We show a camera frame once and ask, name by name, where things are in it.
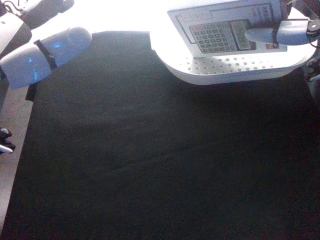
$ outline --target calculator box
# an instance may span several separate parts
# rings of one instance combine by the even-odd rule
[[[168,15],[194,58],[287,51],[287,46],[274,48],[245,37],[247,29],[287,19],[282,0],[188,0],[172,6]]]

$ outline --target calculator screen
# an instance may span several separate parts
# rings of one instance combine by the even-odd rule
[[[256,50],[245,32],[248,20],[222,21],[190,26],[190,31],[203,54]]]

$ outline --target black cloth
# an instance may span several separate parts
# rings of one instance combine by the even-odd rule
[[[318,147],[299,70],[192,85],[147,32],[97,33],[38,86],[1,239],[313,239]]]

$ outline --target white basket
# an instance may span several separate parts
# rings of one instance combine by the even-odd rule
[[[292,8],[289,19],[306,19]],[[308,61],[316,51],[310,44],[288,46],[287,52],[193,58],[175,26],[166,17],[150,32],[152,49],[179,79],[196,85],[212,85],[279,78]]]

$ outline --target calculator keypad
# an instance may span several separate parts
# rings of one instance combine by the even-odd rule
[[[204,54],[235,52],[236,43],[227,21],[190,26],[197,45]]]

